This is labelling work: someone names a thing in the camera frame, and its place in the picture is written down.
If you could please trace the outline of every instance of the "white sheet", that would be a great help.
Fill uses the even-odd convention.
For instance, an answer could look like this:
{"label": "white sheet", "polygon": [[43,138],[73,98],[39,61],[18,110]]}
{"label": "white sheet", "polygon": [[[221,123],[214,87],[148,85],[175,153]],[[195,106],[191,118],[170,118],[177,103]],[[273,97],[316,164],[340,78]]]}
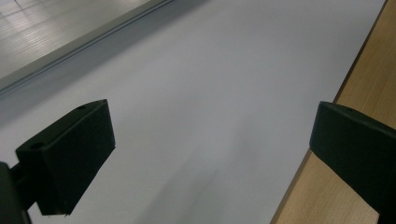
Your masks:
{"label": "white sheet", "polygon": [[176,0],[0,96],[0,158],[107,98],[116,150],[34,223],[269,223],[382,4]]}

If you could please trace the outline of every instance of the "wooden table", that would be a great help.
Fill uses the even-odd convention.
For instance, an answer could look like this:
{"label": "wooden table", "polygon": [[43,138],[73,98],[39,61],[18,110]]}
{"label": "wooden table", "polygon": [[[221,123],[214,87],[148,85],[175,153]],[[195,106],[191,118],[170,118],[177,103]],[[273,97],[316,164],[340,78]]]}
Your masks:
{"label": "wooden table", "polygon": [[[396,1],[388,0],[334,102],[396,128]],[[376,223],[378,213],[308,150],[271,223]]]}

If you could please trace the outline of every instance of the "wooden surface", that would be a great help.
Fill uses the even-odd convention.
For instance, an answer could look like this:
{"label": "wooden surface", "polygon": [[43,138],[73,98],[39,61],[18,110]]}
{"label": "wooden surface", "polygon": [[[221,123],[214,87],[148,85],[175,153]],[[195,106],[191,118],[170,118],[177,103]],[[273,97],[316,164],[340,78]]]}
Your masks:
{"label": "wooden surface", "polygon": [[0,7],[0,90],[164,2],[19,0]]}
{"label": "wooden surface", "polygon": [[[338,97],[396,128],[396,1],[388,0]],[[272,223],[373,224],[378,213],[310,150]]]}

